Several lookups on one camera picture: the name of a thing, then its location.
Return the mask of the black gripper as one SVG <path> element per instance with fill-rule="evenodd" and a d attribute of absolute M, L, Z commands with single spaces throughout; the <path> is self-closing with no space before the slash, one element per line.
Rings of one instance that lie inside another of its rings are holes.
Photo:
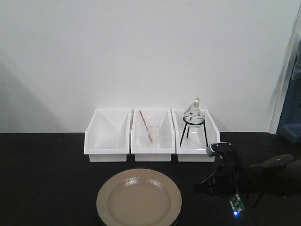
<path fill-rule="evenodd" d="M 237 152 L 219 153 L 214 160 L 213 172 L 195 183 L 193 190 L 208 195 L 247 194 L 249 186 L 242 172 L 242 160 Z"/>

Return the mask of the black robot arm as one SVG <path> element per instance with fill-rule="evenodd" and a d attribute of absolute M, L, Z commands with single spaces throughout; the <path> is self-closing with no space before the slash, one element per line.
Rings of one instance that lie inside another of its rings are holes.
<path fill-rule="evenodd" d="M 229 196 L 261 193 L 278 196 L 301 194 L 301 161 L 292 154 L 274 156 L 265 162 L 241 165 L 229 157 L 216 158 L 216 169 L 193 185 L 197 193 Z"/>

